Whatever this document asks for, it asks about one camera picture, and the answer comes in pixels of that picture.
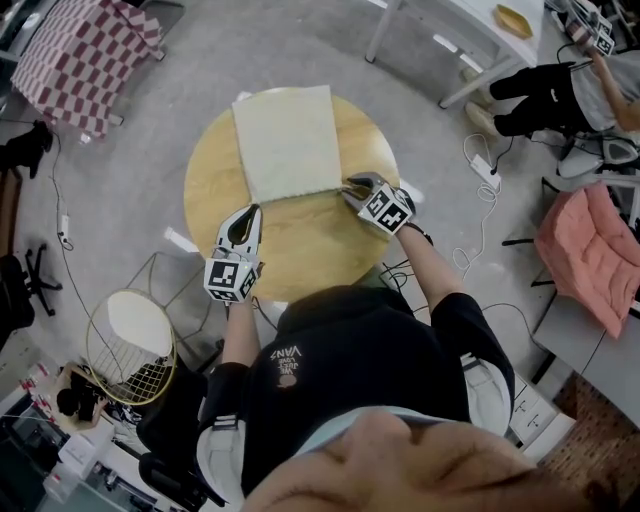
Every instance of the black cable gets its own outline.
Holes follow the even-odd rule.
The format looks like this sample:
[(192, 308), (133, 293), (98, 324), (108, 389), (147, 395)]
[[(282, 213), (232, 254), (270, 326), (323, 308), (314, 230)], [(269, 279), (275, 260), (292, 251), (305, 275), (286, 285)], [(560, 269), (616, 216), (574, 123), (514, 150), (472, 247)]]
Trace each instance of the black cable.
[(585, 370), (589, 367), (589, 363), (591, 363), (591, 360), (593, 359), (593, 356), (596, 355), (596, 352), (598, 351), (598, 349), (600, 348), (600, 343), (602, 343), (602, 340), (605, 338), (605, 334), (602, 335), (602, 338), (600, 338), (600, 341), (598, 342), (598, 344), (596, 345), (595, 350), (593, 351), (593, 354), (591, 354), (591, 357), (589, 358), (589, 360), (587, 361), (587, 364), (584, 365), (584, 370), (582, 370), (582, 373), (580, 375), (582, 375)]
[(531, 340), (531, 342), (538, 347), (541, 350), (544, 350), (545, 352), (548, 352), (548, 350), (546, 348), (544, 348), (542, 345), (540, 345), (540, 343), (538, 343), (535, 338), (533, 337), (533, 332), (531, 331), (531, 328), (529, 327), (529, 322), (527, 322), (527, 317), (524, 315), (524, 313), (522, 312), (522, 310), (518, 307), (515, 306), (513, 304), (509, 304), (508, 302), (497, 302), (496, 304), (491, 304), (490, 306), (486, 306), (484, 308), (482, 308), (481, 311), (486, 311), (487, 309), (491, 309), (491, 308), (495, 308), (497, 306), (507, 306), (510, 308), (513, 308), (515, 310), (518, 311), (518, 313), (520, 313), (520, 316), (522, 317), (522, 320), (524, 320), (524, 325), (527, 327), (527, 332), (529, 333), (529, 339)]
[(560, 60), (560, 52), (569, 46), (575, 46), (575, 44), (576, 43), (573, 43), (573, 42), (567, 43), (565, 45), (562, 45), (560, 48), (558, 48), (558, 51), (556, 52), (556, 60), (558, 61), (558, 64), (562, 64), (562, 61)]
[[(544, 140), (533, 140), (533, 139), (529, 139), (531, 140), (531, 142), (535, 142), (536, 144), (544, 144), (545, 146), (549, 146), (550, 148), (560, 148), (560, 149), (564, 149), (564, 146), (560, 146), (558, 144), (551, 144), (549, 142), (545, 142)], [(576, 148), (579, 151), (582, 151), (584, 153), (588, 153), (590, 155), (595, 155), (595, 156), (602, 156), (600, 153), (594, 153), (593, 151), (589, 151), (588, 149), (584, 149), (580, 146), (573, 146), (574, 148)]]
[(51, 176), (50, 176), (50, 178), (51, 178), (51, 181), (53, 182), (53, 187), (54, 187), (54, 189), (56, 191), (56, 239), (58, 240), (58, 243), (60, 244), (60, 249), (62, 250), (62, 260), (64, 261), (64, 266), (67, 269), (67, 275), (69, 276), (69, 280), (71, 281), (71, 285), (73, 286), (73, 289), (76, 292), (76, 296), (78, 297), (78, 300), (80, 301), (80, 304), (82, 305), (82, 309), (84, 309), (84, 312), (87, 315), (87, 318), (89, 319), (89, 322), (91, 323), (91, 326), (94, 328), (94, 330), (96, 331), (96, 333), (98, 334), (98, 336), (102, 340), (102, 343), (104, 344), (105, 347), (107, 347), (107, 349), (111, 353), (111, 356), (113, 357), (113, 360), (115, 361), (116, 365), (120, 369), (120, 376), (124, 379), (122, 368), (120, 367), (120, 364), (118, 363), (118, 360), (116, 359), (116, 356), (113, 353), (113, 350), (111, 349), (109, 344), (105, 341), (105, 339), (102, 337), (102, 334), (100, 334), (100, 331), (98, 330), (96, 325), (93, 323), (93, 318), (91, 318), (91, 313), (89, 313), (89, 310), (87, 309), (87, 306), (85, 305), (84, 301), (82, 300), (82, 297), (80, 296), (80, 292), (78, 291), (78, 286), (76, 285), (76, 282), (74, 281), (73, 276), (71, 275), (71, 269), (69, 268), (69, 262), (67, 261), (66, 253), (73, 251), (74, 246), (72, 244), (69, 244), (71, 246), (71, 248), (69, 249), (68, 247), (65, 246), (65, 244), (62, 242), (62, 239), (60, 238), (60, 234), (59, 234), (59, 231), (58, 231), (58, 224), (57, 224), (58, 223), (58, 219), (60, 217), (60, 190), (58, 188), (58, 182), (56, 181), (56, 166), (58, 164), (58, 158), (60, 158), (60, 153), (62, 153), (62, 142), (60, 141), (60, 136), (56, 132), (51, 130), (51, 133), (53, 135), (55, 135), (56, 139), (58, 140), (58, 153), (56, 154), (56, 158), (53, 161), (53, 167), (51, 168)]
[[(382, 266), (385, 268), (385, 270), (380, 272), (380, 274), (378, 274), (378, 279), (380, 280), (380, 282), (384, 284), (387, 288), (389, 288), (389, 285), (387, 284), (387, 282), (382, 278), (385, 274), (389, 274), (389, 278), (396, 285), (396, 291), (400, 295), (402, 295), (402, 287), (407, 284), (407, 282), (409, 281), (409, 277), (413, 276), (414, 274), (407, 273), (407, 272), (395, 272), (395, 271), (405, 269), (405, 268), (411, 268), (411, 263), (409, 263), (409, 260), (405, 259), (400, 263), (397, 263), (396, 265), (393, 265), (391, 267), (386, 263), (382, 262)], [(398, 278), (400, 279), (404, 278), (404, 281), (402, 282), (402, 284), (400, 284), (400, 282), (398, 281)]]
[(254, 305), (257, 306), (255, 309), (257, 309), (260, 314), (262, 315), (262, 318), (265, 319), (265, 321), (275, 329), (276, 332), (278, 332), (278, 328), (275, 326), (275, 324), (271, 321), (271, 319), (267, 316), (267, 314), (262, 310), (262, 306), (260, 305), (260, 301), (258, 300), (258, 297), (253, 297), (254, 300)]
[(500, 159), (501, 159), (504, 155), (506, 155), (509, 151), (511, 151), (511, 147), (513, 146), (513, 140), (514, 140), (514, 139), (515, 139), (515, 136), (514, 136), (514, 137), (511, 137), (511, 142), (509, 143), (509, 147), (508, 147), (506, 150), (504, 150), (502, 153), (500, 153), (500, 154), (498, 155), (498, 158), (496, 158), (496, 163), (495, 163), (495, 165), (493, 166), (493, 169), (491, 169), (491, 174), (496, 174), (496, 173), (498, 172), (498, 162), (500, 161)]

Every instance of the pink chair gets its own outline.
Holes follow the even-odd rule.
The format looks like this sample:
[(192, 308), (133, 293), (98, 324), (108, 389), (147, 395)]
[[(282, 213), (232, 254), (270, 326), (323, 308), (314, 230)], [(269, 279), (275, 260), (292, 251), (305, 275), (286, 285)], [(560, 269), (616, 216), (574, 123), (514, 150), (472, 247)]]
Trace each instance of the pink chair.
[(558, 293), (582, 303), (617, 339), (640, 287), (640, 245), (619, 217), (606, 185), (560, 192), (535, 240), (503, 245), (531, 241)]

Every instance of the power strip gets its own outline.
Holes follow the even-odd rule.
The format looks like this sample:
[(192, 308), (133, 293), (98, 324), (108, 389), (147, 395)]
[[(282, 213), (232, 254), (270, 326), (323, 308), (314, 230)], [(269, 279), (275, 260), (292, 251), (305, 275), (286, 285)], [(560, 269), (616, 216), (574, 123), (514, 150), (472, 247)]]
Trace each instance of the power strip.
[(488, 183), (493, 190), (498, 190), (500, 187), (500, 174), (497, 172), (495, 174), (491, 174), (493, 170), (491, 166), (482, 158), (480, 155), (476, 155), (473, 157), (473, 160), (469, 162), (469, 167), (473, 169), (473, 171), (482, 178), (482, 180)]
[(69, 244), (71, 242), (69, 237), (69, 216), (62, 214), (60, 215), (60, 231), (58, 232), (58, 237), (63, 244)]

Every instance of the round wooden table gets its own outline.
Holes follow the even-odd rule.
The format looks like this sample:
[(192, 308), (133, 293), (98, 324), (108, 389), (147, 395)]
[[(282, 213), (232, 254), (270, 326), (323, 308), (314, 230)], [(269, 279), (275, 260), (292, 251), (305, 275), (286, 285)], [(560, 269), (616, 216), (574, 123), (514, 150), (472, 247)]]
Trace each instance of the round wooden table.
[[(400, 178), (382, 132), (361, 110), (337, 96), (333, 115), (342, 178), (375, 171), (393, 186)], [(220, 224), (250, 204), (231, 109), (198, 142), (185, 179), (184, 209), (191, 238), (212, 254)], [(293, 302), (331, 286), (352, 284), (375, 265), (389, 237), (359, 220), (338, 192), (281, 199), (262, 205), (265, 263), (253, 289), (258, 298)]]

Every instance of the red and white checkered fabric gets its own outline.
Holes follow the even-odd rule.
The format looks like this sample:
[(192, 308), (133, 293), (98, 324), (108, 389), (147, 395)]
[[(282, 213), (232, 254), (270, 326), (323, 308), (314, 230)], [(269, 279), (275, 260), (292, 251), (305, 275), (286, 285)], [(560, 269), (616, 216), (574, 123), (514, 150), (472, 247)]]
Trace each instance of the red and white checkered fabric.
[(116, 95), (161, 39), (158, 20), (126, 2), (60, 0), (11, 81), (46, 116), (103, 137)]

